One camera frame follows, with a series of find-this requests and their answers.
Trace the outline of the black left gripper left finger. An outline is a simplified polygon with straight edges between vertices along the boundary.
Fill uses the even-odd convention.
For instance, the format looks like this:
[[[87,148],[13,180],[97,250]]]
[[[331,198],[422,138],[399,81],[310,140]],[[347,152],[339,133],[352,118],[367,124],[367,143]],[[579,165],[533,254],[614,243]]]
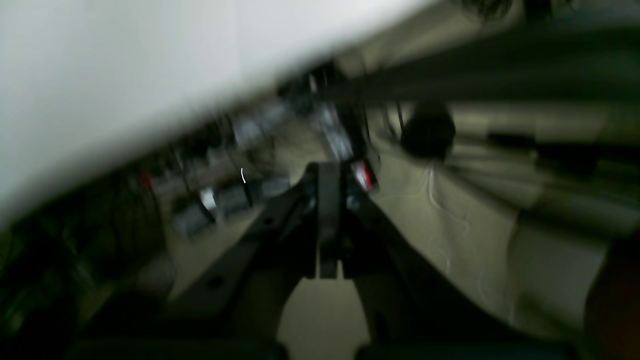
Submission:
[[[328,162],[270,199],[241,239],[187,290],[152,317],[132,310],[99,319],[110,332],[75,344],[77,360],[286,360],[276,341],[282,310],[304,277],[316,273],[318,207]]]

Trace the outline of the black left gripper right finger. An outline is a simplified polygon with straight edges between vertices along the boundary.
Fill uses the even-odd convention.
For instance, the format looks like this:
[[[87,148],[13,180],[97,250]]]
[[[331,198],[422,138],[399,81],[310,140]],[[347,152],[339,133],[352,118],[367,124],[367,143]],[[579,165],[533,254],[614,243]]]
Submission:
[[[483,310],[422,256],[341,164],[340,261],[371,342],[357,360],[573,360],[570,344],[515,330]]]

